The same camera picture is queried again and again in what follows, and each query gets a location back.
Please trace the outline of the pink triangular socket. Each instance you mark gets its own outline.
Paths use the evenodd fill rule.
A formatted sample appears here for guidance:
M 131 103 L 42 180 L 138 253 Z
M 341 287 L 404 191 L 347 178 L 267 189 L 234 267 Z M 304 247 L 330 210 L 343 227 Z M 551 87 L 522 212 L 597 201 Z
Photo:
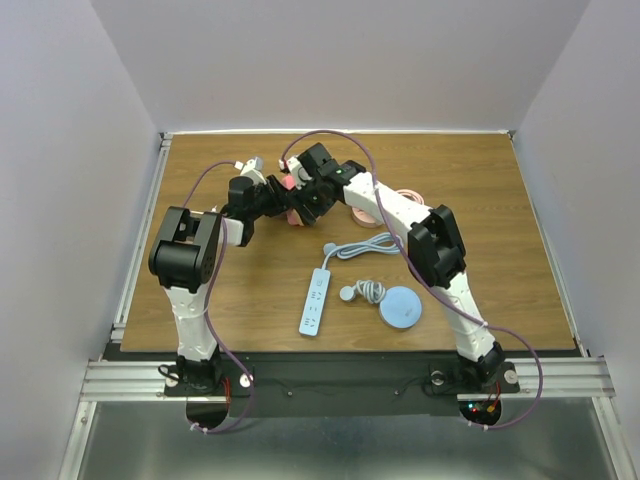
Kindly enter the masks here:
M 280 183 L 287 191 L 295 190 L 295 187 L 296 187 L 295 180 L 294 180 L 294 177 L 290 174 L 286 174 L 282 176 L 280 179 Z M 287 201 L 288 209 L 285 213 L 285 217 L 288 224 L 295 227 L 303 227 L 304 222 L 299 212 L 296 210 L 294 206 L 294 198 L 291 195 L 287 194 L 286 201 Z

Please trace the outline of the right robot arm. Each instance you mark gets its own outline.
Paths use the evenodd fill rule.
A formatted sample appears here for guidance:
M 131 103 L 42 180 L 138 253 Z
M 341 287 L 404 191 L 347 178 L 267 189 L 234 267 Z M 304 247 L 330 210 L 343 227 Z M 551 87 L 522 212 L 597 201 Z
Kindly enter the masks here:
M 300 196 L 295 207 L 314 220 L 334 202 L 366 212 L 383 223 L 419 281 L 445 309 L 460 357 L 460 378 L 472 390 L 491 384 L 505 360 L 502 347 L 482 318 L 466 274 L 466 249 L 451 209 L 420 205 L 379 181 L 374 161 L 369 169 L 338 163 L 320 143 L 290 158 L 281 167 Z

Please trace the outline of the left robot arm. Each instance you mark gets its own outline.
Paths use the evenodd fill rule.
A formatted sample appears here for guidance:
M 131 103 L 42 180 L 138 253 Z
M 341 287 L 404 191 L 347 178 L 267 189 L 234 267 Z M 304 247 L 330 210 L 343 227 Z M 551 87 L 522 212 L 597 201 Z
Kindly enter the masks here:
M 227 222 L 239 222 L 239 244 L 245 246 L 256 219 L 293 207 L 292 193 L 273 175 L 258 184 L 236 176 L 229 181 L 228 202 L 220 213 L 195 214 L 184 206 L 166 211 L 148 265 L 169 299 L 178 334 L 176 362 L 159 368 L 173 392 L 208 395 L 222 384 L 220 348 L 206 312 L 210 287 L 223 259 L 218 246 L 230 237 Z

